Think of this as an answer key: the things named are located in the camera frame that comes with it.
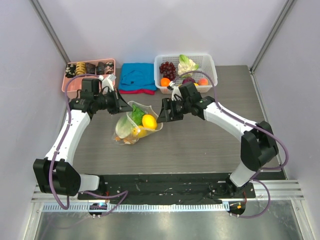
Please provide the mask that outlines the clear zip top bag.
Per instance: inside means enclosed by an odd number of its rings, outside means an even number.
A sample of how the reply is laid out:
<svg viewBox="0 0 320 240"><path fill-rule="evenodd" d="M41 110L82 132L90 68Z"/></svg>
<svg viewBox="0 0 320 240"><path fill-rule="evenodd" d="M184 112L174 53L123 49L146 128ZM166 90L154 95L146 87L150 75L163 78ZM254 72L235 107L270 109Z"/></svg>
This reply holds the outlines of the clear zip top bag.
<svg viewBox="0 0 320 240"><path fill-rule="evenodd" d="M113 140L120 145L134 145L140 139L154 134L163 128L157 123L158 115L151 105L135 101L128 103L133 111L122 115L115 125Z"/></svg>

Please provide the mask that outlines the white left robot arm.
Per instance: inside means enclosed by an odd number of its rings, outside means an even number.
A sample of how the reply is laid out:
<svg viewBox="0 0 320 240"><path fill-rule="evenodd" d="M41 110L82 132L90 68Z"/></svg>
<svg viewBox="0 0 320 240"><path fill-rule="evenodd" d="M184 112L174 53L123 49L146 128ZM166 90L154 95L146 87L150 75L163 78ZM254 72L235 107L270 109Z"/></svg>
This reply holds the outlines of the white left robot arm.
<svg viewBox="0 0 320 240"><path fill-rule="evenodd" d="M95 76L83 74L81 88L74 98L67 98L67 115L52 148L43 159L36 159L33 171L42 193L73 197L79 192L89 191L100 200L107 192L100 177L79 174L73 161L80 139L93 116L101 110L111 115L131 112L132 107L114 87L114 74Z"/></svg>

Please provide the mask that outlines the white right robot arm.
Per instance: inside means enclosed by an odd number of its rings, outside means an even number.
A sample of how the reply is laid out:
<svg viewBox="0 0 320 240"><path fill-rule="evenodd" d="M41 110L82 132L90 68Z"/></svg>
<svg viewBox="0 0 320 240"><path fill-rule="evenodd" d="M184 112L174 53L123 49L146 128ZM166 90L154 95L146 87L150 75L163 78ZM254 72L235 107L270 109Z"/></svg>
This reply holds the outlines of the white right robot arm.
<svg viewBox="0 0 320 240"><path fill-rule="evenodd" d="M226 109L213 97L203 97L192 82L176 86L170 83L170 98L162 100L158 123L180 121L186 114L216 124L240 142L240 164L226 179L226 193L233 198L272 160L279 149L269 123L256 123Z"/></svg>

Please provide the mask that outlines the green lettuce leaf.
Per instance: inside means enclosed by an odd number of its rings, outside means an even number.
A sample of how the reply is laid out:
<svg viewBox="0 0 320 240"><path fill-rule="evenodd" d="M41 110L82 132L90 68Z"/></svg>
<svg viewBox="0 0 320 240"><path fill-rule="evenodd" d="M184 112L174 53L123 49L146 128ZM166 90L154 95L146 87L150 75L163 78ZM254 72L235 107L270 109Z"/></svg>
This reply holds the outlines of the green lettuce leaf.
<svg viewBox="0 0 320 240"><path fill-rule="evenodd" d="M142 118L147 113L144 105L131 101L129 105L133 108L132 112L124 113L115 125L114 136L120 138L135 138L132 135L134 127L142 125Z"/></svg>

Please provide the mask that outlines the yellow mango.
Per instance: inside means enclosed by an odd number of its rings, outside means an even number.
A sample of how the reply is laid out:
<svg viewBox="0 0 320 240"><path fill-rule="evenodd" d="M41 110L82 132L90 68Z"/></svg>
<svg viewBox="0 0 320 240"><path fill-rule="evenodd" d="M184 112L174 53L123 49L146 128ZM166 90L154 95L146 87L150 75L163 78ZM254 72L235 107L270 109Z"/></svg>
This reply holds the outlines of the yellow mango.
<svg viewBox="0 0 320 240"><path fill-rule="evenodd" d="M141 139L148 135L148 131L143 126L139 125L132 129L131 134L134 138Z"/></svg>

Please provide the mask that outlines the yellow lemon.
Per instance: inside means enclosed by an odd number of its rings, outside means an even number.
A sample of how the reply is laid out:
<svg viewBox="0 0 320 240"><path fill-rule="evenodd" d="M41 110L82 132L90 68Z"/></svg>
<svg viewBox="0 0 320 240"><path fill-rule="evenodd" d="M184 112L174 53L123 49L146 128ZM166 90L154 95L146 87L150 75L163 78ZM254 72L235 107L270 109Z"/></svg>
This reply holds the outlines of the yellow lemon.
<svg viewBox="0 0 320 240"><path fill-rule="evenodd" d="M144 128L151 130L155 130L158 126L156 118L150 114L145 114L142 117L142 125Z"/></svg>

